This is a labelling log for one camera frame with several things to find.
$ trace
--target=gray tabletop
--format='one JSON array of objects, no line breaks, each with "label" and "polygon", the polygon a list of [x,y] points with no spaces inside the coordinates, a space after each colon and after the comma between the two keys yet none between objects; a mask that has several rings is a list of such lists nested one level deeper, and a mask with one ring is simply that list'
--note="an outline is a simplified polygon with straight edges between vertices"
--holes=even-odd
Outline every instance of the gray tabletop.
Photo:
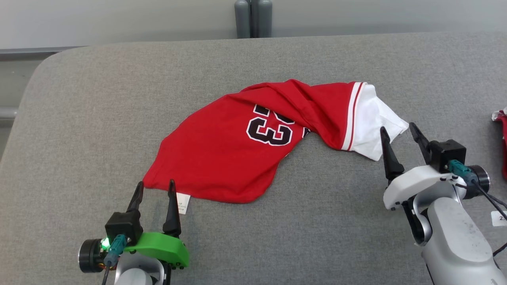
[{"label": "gray tabletop", "polygon": [[[124,210],[161,140],[188,115],[251,84],[366,81],[430,139],[467,147],[491,193],[507,200],[501,126],[507,35],[418,33],[132,43],[79,48],[44,61],[25,91],[0,162],[0,279],[99,284],[77,251]],[[406,169],[422,156],[393,143]],[[250,204],[191,199],[181,217],[190,267],[172,284],[431,284],[402,212],[384,208],[382,162],[328,148],[311,133]],[[160,231],[166,192],[146,190],[141,223]],[[485,198],[465,209],[496,249]],[[497,262],[507,266],[507,253]]]}]

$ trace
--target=teal cable connector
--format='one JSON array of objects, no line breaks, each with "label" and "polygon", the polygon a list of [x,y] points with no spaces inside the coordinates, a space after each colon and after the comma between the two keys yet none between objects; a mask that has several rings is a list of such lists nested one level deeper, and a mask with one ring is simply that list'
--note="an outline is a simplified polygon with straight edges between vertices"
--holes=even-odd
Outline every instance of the teal cable connector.
[{"label": "teal cable connector", "polygon": [[119,234],[113,240],[111,247],[109,248],[109,252],[104,258],[104,265],[110,264],[109,266],[115,266],[118,263],[118,258],[120,258],[120,254],[123,253],[123,249],[127,245],[127,238],[123,234]]},{"label": "teal cable connector", "polygon": [[476,182],[479,181],[479,178],[477,177],[477,175],[474,172],[472,172],[472,170],[470,168],[468,168],[466,165],[464,165],[463,163],[461,163],[455,159],[449,161],[448,166],[449,166],[449,171],[451,173],[456,174],[457,176],[463,178],[463,180],[465,180],[467,186],[474,185],[472,183],[472,180],[475,180]]}]

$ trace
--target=robotic arm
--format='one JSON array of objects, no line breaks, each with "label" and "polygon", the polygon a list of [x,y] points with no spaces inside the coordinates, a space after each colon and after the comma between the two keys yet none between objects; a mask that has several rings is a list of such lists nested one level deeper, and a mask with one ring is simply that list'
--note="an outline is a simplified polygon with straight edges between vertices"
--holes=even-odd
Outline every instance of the robotic arm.
[{"label": "robotic arm", "polygon": [[462,199],[486,194],[488,174],[478,165],[463,165],[466,148],[456,141],[429,142],[414,123],[410,130],[427,165],[407,172],[387,131],[380,130],[388,179],[385,207],[405,212],[433,284],[506,285],[491,246],[461,205]]},{"label": "robotic arm", "polygon": [[116,270],[115,285],[169,285],[172,270],[188,267],[189,253],[179,239],[182,229],[174,181],[169,184],[163,233],[143,232],[139,222],[143,190],[139,182],[127,211],[113,213],[105,225],[106,238],[88,239],[79,250],[81,271],[105,270],[103,285],[110,270]]}]

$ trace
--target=green led light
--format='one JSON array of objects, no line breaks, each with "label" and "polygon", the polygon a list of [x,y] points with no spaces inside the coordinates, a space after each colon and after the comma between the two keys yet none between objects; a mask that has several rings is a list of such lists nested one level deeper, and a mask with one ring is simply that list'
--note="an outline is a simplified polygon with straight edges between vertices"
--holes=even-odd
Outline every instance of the green led light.
[{"label": "green led light", "polygon": [[108,250],[111,245],[109,244],[109,239],[106,237],[105,239],[100,241],[100,247],[104,250]]}]

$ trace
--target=white label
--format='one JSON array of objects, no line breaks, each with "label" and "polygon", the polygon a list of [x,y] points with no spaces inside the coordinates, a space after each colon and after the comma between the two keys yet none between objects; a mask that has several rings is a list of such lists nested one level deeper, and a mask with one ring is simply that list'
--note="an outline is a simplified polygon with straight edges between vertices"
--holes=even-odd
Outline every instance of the white label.
[{"label": "white label", "polygon": [[491,222],[493,227],[507,226],[507,220],[498,211],[491,212]]},{"label": "white label", "polygon": [[187,213],[187,206],[189,205],[190,195],[177,192],[176,197],[178,199],[179,213],[185,215]]}]

